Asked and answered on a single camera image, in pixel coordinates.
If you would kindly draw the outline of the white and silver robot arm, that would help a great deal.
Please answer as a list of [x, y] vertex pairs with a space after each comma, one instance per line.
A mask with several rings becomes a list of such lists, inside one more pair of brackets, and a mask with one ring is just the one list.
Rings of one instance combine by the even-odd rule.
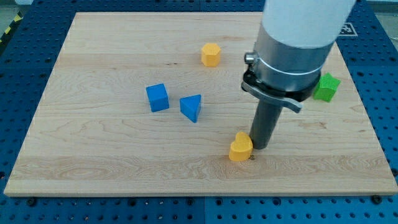
[[267, 147], [283, 108], [299, 113], [356, 0], [266, 0], [241, 88], [259, 100], [249, 133]]

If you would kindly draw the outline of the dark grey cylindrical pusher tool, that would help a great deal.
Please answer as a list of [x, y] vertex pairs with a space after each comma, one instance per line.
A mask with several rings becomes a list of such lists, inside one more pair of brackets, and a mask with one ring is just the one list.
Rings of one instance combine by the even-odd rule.
[[266, 101], [258, 103], [249, 133], [254, 149], [260, 150], [267, 147], [281, 111], [281, 106]]

